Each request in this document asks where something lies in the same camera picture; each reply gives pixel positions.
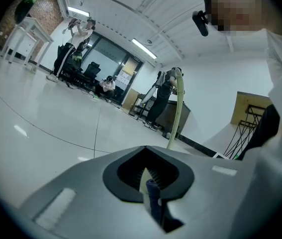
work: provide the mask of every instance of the white floor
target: white floor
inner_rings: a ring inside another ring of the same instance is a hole
[[[0,58],[0,197],[19,207],[75,165],[139,146],[166,147],[161,133],[102,100]],[[179,140],[173,150],[190,153]]]

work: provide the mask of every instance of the black vent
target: black vent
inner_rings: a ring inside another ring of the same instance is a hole
[[[171,185],[179,175],[176,166],[146,148],[121,164],[117,170],[117,175],[121,181],[139,190],[145,167],[160,190]]]
[[[147,168],[160,189],[162,200],[183,197],[194,181],[194,173],[188,165],[164,152],[165,149],[158,151],[142,146],[112,162],[103,173],[105,186],[123,201],[142,203],[143,195],[139,188]],[[177,155],[179,153],[174,151],[173,156]]]

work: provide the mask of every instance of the white ceiling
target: white ceiling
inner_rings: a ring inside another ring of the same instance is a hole
[[[165,66],[202,54],[263,51],[267,46],[264,31],[227,38],[210,26],[209,35],[203,37],[191,19],[193,11],[204,10],[203,0],[58,0],[58,3],[61,10],[68,5],[88,11],[97,21],[96,32],[153,65]],[[150,37],[153,44],[147,48],[157,56],[156,60],[131,42],[136,38],[147,44]]]

